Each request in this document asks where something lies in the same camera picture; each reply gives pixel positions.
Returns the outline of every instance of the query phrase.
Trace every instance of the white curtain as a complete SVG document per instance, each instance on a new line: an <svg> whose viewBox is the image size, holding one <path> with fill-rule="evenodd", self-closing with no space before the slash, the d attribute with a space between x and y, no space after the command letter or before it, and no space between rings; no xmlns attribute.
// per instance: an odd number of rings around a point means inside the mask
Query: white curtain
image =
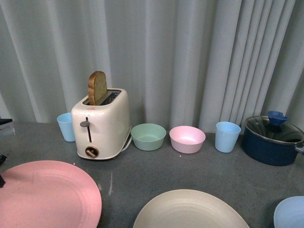
<svg viewBox="0 0 304 228"><path fill-rule="evenodd" d="M0 0L0 116L55 123L92 72L128 92L132 125L304 130L304 1Z"/></svg>

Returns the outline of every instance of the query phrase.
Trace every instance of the light blue cup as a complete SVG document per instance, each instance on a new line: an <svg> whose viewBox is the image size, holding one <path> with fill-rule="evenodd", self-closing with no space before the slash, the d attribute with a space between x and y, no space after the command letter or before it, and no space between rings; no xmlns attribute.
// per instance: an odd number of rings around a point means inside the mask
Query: light blue cup
<svg viewBox="0 0 304 228"><path fill-rule="evenodd" d="M215 148L223 153L229 153L233 150L241 128L235 123L218 122L215 132Z"/></svg>
<svg viewBox="0 0 304 228"><path fill-rule="evenodd" d="M68 142L75 141L75 135L72 125L72 116L71 113L64 113L57 117L57 121L63 135L63 138Z"/></svg>

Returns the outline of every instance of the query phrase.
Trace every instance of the table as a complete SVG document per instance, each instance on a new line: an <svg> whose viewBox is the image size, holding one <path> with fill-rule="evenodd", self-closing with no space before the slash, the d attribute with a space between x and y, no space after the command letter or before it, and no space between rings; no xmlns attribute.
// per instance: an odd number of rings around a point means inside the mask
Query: table
<svg viewBox="0 0 304 228"><path fill-rule="evenodd" d="M298 155L288 166L266 165L244 153L242 136L231 153L217 151L215 135L207 133L199 152L182 154L172 148L167 134L156 151L141 151L131 143L115 159L92 161L77 155L76 143L66 142L56 123L14 124L15 135L0 137L0 154L8 157L0 172L40 160L75 163L99 186L98 228L132 228L146 203L176 189L211 194L236 210L251 228L273 228L278 203L304 195L304 156Z"/></svg>

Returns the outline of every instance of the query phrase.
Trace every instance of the pink bowl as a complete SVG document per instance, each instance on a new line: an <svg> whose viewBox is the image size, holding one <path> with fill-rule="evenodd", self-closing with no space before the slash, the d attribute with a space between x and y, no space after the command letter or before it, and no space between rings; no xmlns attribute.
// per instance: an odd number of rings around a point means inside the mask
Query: pink bowl
<svg viewBox="0 0 304 228"><path fill-rule="evenodd" d="M195 153L200 150L206 135L191 126L178 126L169 132L172 147L181 153Z"/></svg>

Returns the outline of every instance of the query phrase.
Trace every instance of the toaster slot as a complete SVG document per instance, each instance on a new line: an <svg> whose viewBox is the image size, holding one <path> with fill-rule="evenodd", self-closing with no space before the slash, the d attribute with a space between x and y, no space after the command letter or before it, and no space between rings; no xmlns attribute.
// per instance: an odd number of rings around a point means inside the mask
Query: toaster slot
<svg viewBox="0 0 304 228"><path fill-rule="evenodd" d="M121 93L120 90L108 90L107 94L104 95L99 99L99 101L96 102L96 106L103 106L103 105L108 105L115 100L116 97ZM84 105L89 105L89 99L86 99L83 102Z"/></svg>
<svg viewBox="0 0 304 228"><path fill-rule="evenodd" d="M87 128L87 133L89 135L89 141L91 143L92 142L92 138L91 138L91 132L90 132L90 122L89 122L89 119L86 117L85 121L83 121L83 122L80 123L80 126Z"/></svg>

